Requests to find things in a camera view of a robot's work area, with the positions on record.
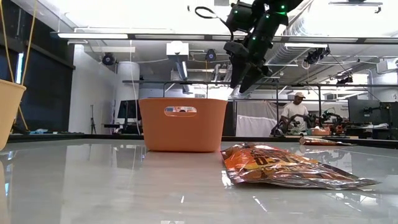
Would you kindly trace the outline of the long ceiling light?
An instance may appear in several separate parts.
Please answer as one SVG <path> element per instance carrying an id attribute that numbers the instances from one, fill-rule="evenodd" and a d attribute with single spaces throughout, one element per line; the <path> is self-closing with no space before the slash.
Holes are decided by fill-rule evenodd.
<path id="1" fill-rule="evenodd" d="M 87 32 L 51 32 L 52 37 L 60 39 L 83 40 L 189 40 L 189 41 L 227 41 L 231 40 L 226 34 L 127 34 L 127 33 L 87 33 Z M 298 43 L 342 43 L 342 44 L 392 44 L 395 37 L 322 37 L 276 35 L 272 42 Z"/>

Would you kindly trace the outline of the yellow plastic bin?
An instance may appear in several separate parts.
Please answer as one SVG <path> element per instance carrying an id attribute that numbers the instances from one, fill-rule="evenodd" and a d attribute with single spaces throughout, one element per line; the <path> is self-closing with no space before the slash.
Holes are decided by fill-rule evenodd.
<path id="1" fill-rule="evenodd" d="M 0 151 L 7 143 L 9 134 L 26 87 L 0 80 Z"/>

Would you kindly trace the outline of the black distant monitor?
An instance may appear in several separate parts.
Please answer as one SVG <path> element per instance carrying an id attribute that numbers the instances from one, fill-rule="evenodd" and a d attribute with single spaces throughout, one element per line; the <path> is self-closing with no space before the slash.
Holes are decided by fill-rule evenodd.
<path id="1" fill-rule="evenodd" d="M 118 117 L 122 119 L 121 124 L 128 124 L 129 119 L 140 124 L 142 120 L 139 102 L 137 100 L 122 100 L 119 105 Z"/>

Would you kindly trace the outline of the person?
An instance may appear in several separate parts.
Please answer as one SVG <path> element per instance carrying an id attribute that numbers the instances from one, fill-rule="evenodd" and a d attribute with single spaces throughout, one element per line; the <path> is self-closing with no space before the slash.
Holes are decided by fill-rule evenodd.
<path id="1" fill-rule="evenodd" d="M 304 133 L 307 128 L 306 121 L 304 117 L 308 116 L 308 109 L 305 105 L 302 104 L 302 101 L 305 99 L 305 96 L 302 92 L 296 92 L 294 96 L 294 100 L 291 103 L 287 103 L 284 106 L 284 109 L 281 114 L 281 120 L 283 121 L 283 128 L 288 128 L 294 122 L 290 122 L 291 117 L 295 116 L 294 120 L 299 122 L 297 125 L 298 130 L 301 133 Z"/>

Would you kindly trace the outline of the orange foil spice packet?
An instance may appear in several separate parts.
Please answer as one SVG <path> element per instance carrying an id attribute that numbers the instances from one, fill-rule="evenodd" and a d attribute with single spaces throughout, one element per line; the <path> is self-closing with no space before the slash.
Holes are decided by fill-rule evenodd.
<path id="1" fill-rule="evenodd" d="M 222 150 L 221 155 L 233 184 L 344 190 L 379 183 L 266 144 L 243 142 Z"/>

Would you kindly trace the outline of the white hanging sheet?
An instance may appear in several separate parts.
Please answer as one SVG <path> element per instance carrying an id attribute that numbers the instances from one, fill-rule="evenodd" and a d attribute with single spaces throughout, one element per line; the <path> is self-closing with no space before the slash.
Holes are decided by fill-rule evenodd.
<path id="1" fill-rule="evenodd" d="M 237 137 L 269 137 L 276 123 L 276 104 L 268 101 L 237 102 Z"/>

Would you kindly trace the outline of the brown white-label spice packet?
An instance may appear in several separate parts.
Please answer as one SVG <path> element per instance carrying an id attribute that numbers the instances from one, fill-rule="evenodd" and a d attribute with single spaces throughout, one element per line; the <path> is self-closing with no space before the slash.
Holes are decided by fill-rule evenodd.
<path id="1" fill-rule="evenodd" d="M 331 141 L 319 138 L 305 138 L 305 137 L 301 137 L 299 139 L 299 143 L 301 145 L 307 145 L 307 146 L 353 146 L 353 144 L 350 143 Z"/>

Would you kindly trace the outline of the black overhead rail frame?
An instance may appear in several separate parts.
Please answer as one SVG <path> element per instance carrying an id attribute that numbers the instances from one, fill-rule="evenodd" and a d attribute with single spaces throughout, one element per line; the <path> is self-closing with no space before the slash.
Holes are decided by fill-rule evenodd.
<path id="1" fill-rule="evenodd" d="M 215 87 L 215 86 L 223 86 L 227 85 L 226 82 L 205 82 L 205 81 L 160 81 L 160 80 L 137 80 L 137 84 L 139 85 L 161 85 L 162 86 L 162 95 L 161 96 L 146 96 L 146 97 L 140 97 L 138 99 L 144 99 L 144 98 L 197 98 L 197 97 L 188 97 L 189 91 L 182 91 L 182 96 L 167 96 L 167 88 L 172 87 L 174 85 L 180 85 L 182 87 L 191 87 L 191 86 L 198 86 L 204 93 L 205 96 L 203 98 L 211 98 L 211 99 L 217 99 L 217 100 L 225 100 L 227 101 L 245 101 L 246 99 L 241 96 L 241 95 L 233 95 L 233 90 L 232 89 L 227 89 L 224 92 L 209 92 L 210 87 Z"/>

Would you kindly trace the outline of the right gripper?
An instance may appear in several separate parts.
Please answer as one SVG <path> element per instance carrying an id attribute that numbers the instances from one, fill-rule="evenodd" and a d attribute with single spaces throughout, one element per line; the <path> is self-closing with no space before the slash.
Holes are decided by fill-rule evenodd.
<path id="1" fill-rule="evenodd" d="M 247 91 L 252 85 L 264 77 L 271 76 L 268 66 L 265 66 L 265 55 L 272 48 L 272 40 L 280 25 L 287 26 L 289 18 L 286 14 L 263 14 L 255 23 L 246 48 L 248 49 L 247 63 L 251 68 L 246 72 L 247 63 L 233 60 L 230 87 L 236 88 L 242 80 L 240 93 Z"/>

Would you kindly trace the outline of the white round column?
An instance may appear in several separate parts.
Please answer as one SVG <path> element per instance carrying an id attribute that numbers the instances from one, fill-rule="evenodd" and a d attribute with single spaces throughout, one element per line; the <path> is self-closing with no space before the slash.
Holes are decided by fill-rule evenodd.
<path id="1" fill-rule="evenodd" d="M 119 62 L 116 75 L 115 92 L 115 123 L 123 124 L 124 119 L 118 118 L 119 107 L 124 100 L 135 100 L 139 96 L 140 66 L 136 62 Z"/>

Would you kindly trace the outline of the black tripod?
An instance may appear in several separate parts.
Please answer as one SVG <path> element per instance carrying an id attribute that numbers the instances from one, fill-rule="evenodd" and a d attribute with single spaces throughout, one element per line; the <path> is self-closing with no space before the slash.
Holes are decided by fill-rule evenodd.
<path id="1" fill-rule="evenodd" d="M 91 110 L 91 118 L 90 118 L 91 134 L 97 134 L 95 119 L 94 119 L 94 105 L 90 105 L 90 110 Z"/>

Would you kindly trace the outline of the orange plastic bin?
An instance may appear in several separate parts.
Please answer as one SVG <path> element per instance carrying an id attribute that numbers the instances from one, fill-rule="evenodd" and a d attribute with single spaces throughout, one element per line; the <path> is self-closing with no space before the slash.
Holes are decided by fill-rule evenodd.
<path id="1" fill-rule="evenodd" d="M 211 98 L 141 99 L 144 143 L 151 151 L 218 151 L 226 105 Z"/>

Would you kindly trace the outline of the white glossy table sheet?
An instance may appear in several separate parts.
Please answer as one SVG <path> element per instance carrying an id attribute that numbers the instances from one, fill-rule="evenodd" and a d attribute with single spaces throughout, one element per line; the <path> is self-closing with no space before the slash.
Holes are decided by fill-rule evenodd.
<path id="1" fill-rule="evenodd" d="M 398 224 L 398 150 L 278 147 L 378 184 L 234 185 L 219 152 L 150 152 L 142 141 L 14 143 L 0 151 L 0 224 Z"/>

